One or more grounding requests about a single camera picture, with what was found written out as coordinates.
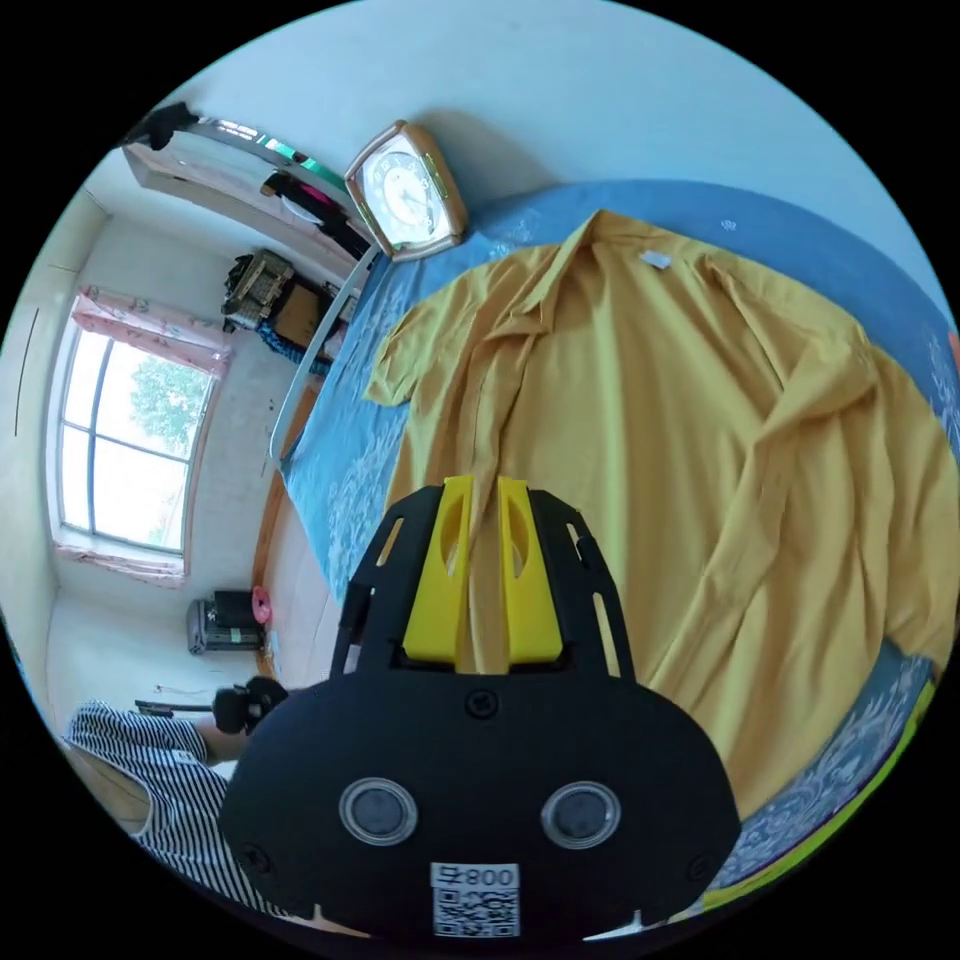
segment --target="blue bedsheet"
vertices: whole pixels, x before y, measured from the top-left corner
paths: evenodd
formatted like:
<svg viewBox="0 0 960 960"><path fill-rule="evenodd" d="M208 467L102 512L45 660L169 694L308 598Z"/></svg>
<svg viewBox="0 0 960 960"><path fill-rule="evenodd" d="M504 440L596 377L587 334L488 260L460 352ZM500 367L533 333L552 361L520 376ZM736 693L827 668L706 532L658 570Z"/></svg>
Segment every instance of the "blue bedsheet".
<svg viewBox="0 0 960 960"><path fill-rule="evenodd" d="M518 247L565 240L612 210L757 260L853 314L927 396L960 456L960 385L950 322L868 243L799 207L704 183L622 181L557 187L490 206L469 239L427 260L371 271L339 357L283 475L310 547L338 601L380 521L407 408L362 399L377 347L414 304L465 270ZM714 886L744 879L826 822L883 762L930 677L890 644L857 704L820 756L745 824Z"/></svg>

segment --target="curtain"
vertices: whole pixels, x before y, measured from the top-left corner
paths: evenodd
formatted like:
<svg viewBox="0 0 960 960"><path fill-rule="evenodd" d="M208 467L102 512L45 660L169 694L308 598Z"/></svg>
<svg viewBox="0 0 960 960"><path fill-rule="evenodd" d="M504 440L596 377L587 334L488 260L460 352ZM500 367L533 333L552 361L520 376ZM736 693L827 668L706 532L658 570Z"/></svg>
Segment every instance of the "curtain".
<svg viewBox="0 0 960 960"><path fill-rule="evenodd" d="M78 563L90 563L102 570L111 573L122 573L124 576L141 583L149 583L154 587L165 587L168 590L179 590L186 582L184 562L180 557L171 557L169 560L134 560L130 557L111 556L82 547L73 547L64 543L54 544L57 556Z"/></svg>
<svg viewBox="0 0 960 960"><path fill-rule="evenodd" d="M84 287L70 314L90 333L100 333L145 353L222 378L230 363L227 335L203 320L153 300Z"/></svg>

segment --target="screw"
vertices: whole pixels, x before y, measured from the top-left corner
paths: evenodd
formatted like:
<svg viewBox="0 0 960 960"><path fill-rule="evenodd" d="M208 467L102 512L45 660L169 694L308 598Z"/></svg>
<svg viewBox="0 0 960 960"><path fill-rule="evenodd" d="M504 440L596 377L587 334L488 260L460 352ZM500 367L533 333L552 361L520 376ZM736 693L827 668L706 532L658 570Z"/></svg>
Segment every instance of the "screw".
<svg viewBox="0 0 960 960"><path fill-rule="evenodd" d="M489 690L474 690L467 696L467 713L475 720L489 720L500 709L497 695Z"/></svg>
<svg viewBox="0 0 960 960"><path fill-rule="evenodd" d="M255 847L253 844L247 844L240 851L240 856L242 856L257 873L270 872L270 858L259 847Z"/></svg>

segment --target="wooden floor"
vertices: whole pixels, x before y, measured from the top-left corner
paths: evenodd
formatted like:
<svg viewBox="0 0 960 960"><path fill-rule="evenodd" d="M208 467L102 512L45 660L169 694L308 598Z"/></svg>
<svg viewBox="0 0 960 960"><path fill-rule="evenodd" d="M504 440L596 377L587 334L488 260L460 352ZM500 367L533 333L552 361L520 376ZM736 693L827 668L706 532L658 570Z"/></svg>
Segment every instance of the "wooden floor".
<svg viewBox="0 0 960 960"><path fill-rule="evenodd" d="M279 504L263 579L273 607L267 630L276 631L273 674L289 689L326 680L340 608L286 496Z"/></svg>

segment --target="yellow plastic part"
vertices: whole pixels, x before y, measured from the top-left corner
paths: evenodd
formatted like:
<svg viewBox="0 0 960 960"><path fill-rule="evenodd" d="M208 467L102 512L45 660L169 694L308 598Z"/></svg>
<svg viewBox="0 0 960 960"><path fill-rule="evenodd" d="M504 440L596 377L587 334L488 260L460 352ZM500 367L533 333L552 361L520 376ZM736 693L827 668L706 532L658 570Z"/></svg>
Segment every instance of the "yellow plastic part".
<svg viewBox="0 0 960 960"><path fill-rule="evenodd" d="M456 666L466 636L473 477L448 477L413 602L404 653L411 660Z"/></svg>
<svg viewBox="0 0 960 960"><path fill-rule="evenodd" d="M527 485L499 477L500 581L508 660L553 663L563 649Z"/></svg>

